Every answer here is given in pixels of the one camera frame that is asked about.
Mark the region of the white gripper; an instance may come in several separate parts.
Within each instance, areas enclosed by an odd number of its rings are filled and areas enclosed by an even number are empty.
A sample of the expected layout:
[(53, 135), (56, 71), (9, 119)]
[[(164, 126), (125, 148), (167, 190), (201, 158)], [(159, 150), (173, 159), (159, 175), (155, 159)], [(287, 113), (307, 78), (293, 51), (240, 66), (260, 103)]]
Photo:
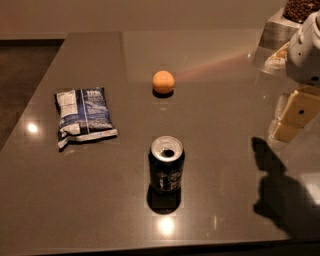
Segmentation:
[(284, 69), (287, 76), (302, 85), (282, 94), (276, 105), (270, 137), (289, 143), (320, 112), (320, 11), (305, 22), (266, 61), (271, 69)]

